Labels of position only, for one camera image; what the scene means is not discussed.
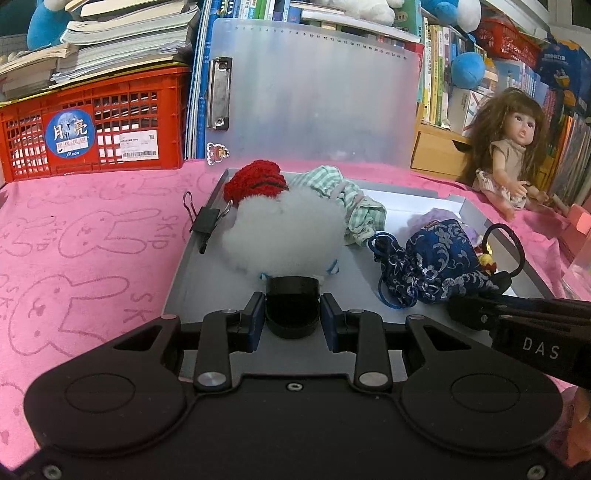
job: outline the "barcode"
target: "barcode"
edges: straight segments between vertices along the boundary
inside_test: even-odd
[[[128,152],[122,153],[122,158],[137,158],[137,157],[153,157],[157,154],[156,150],[147,150],[144,152]]]

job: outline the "gray tray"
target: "gray tray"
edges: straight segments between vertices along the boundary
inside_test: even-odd
[[[209,197],[207,206],[225,207],[222,198],[223,185],[236,170],[226,170]],[[289,180],[294,175],[283,172]],[[469,200],[451,195],[437,197],[432,190],[411,189],[395,185],[357,181],[357,184],[374,200],[388,210],[386,231],[396,236],[401,245],[408,239],[408,221],[415,215],[423,215],[433,208],[442,208],[457,213],[468,225],[483,235],[492,222]],[[182,322],[201,322],[209,312],[223,309],[241,310],[255,291],[265,291],[262,280],[252,280],[231,269],[222,258],[220,236],[230,228],[236,218],[236,210],[225,217],[212,234],[206,252],[199,253],[199,237],[192,233],[181,258],[164,313],[180,316]],[[513,270],[517,264],[517,249],[500,231],[489,238],[495,261],[500,270]],[[327,277],[321,293],[330,292],[343,310],[361,308],[382,316],[385,322],[404,323],[411,313],[423,314],[450,326],[471,338],[490,345],[487,332],[474,332],[450,320],[444,306],[417,305],[407,310],[392,310],[381,303],[377,296],[380,277],[379,264],[366,247],[345,247],[339,258],[340,273]],[[526,262],[523,271],[514,278],[508,292],[518,297],[552,298],[551,291]],[[181,376],[192,378],[196,352],[187,352]],[[395,381],[406,379],[400,352],[390,352],[392,374]],[[232,378],[237,382],[244,373],[253,374],[353,374],[353,353],[332,353],[326,346],[321,328],[302,340],[283,340],[263,329],[258,349],[254,353],[236,352],[230,356]]]

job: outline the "doll's face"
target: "doll's face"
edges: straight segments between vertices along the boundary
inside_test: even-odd
[[[535,119],[524,113],[513,112],[505,117],[505,135],[522,147],[534,141]]]

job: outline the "purple fluffy object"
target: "purple fluffy object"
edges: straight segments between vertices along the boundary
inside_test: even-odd
[[[442,222],[443,220],[449,220],[452,218],[454,220],[458,220],[460,222],[460,225],[464,229],[464,232],[466,232],[466,235],[467,235],[468,239],[470,240],[470,243],[472,244],[472,246],[477,247],[478,246],[478,239],[480,237],[480,235],[478,235],[478,232],[476,230],[474,230],[470,225],[463,223],[462,219],[459,218],[455,213],[450,212],[449,210],[441,209],[441,208],[434,208],[433,210],[425,213],[424,215],[420,215],[418,217],[411,218],[408,221],[408,236],[409,237],[413,236],[421,228],[423,228],[426,224],[428,224],[434,220],[438,220],[438,221]]]

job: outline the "green checkered cloth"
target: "green checkered cloth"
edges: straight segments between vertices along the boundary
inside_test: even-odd
[[[345,245],[363,243],[386,224],[386,208],[363,194],[355,183],[343,177],[336,167],[323,165],[297,175],[290,188],[309,187],[321,197],[334,198],[343,203],[347,230]]]

